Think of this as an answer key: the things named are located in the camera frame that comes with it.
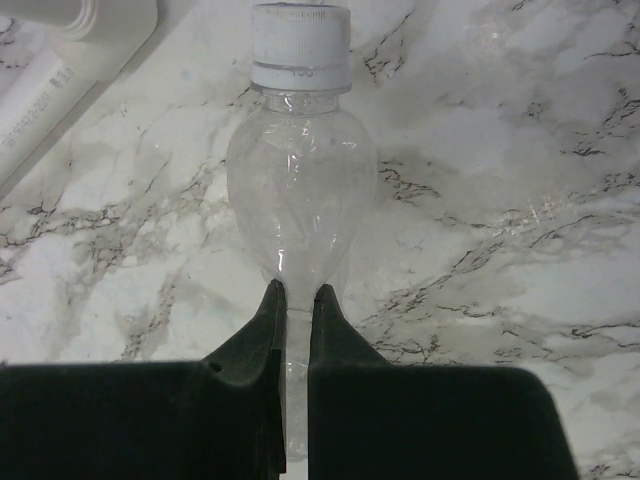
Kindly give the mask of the clear plastic bottle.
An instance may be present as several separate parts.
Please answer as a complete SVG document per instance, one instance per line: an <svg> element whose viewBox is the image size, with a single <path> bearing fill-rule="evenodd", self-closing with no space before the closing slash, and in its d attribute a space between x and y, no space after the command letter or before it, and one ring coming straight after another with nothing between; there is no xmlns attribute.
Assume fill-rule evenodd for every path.
<svg viewBox="0 0 640 480"><path fill-rule="evenodd" d="M363 123L334 92L259 90L233 133L227 188L241 238L286 295L286 450L308 455L307 379L316 292L338 269L375 196L377 159Z"/></svg>

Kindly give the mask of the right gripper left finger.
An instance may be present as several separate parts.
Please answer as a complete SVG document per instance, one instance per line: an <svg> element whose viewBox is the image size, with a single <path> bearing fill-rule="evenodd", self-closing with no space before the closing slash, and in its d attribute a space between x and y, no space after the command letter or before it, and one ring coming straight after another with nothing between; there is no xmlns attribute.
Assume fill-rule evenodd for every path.
<svg viewBox="0 0 640 480"><path fill-rule="evenodd" d="M1 370L5 479L276 479L286 469L283 285L199 360Z"/></svg>

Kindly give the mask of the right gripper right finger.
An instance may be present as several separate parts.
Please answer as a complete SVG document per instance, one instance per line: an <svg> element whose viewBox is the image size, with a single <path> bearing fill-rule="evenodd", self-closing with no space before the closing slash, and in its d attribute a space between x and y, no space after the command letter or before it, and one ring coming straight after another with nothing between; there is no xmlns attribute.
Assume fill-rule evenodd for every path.
<svg viewBox="0 0 640 480"><path fill-rule="evenodd" d="M312 479L574 479L554 401L504 366L403 366L315 299L308 377Z"/></svg>

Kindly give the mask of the blue Pocari Sweat cap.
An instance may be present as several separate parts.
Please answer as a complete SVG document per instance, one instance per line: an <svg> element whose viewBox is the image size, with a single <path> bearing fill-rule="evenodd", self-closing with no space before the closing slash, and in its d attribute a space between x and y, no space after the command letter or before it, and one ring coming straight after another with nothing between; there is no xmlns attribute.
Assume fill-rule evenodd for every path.
<svg viewBox="0 0 640 480"><path fill-rule="evenodd" d="M351 88L351 12L346 7L296 3L252 8L254 87L292 92Z"/></svg>

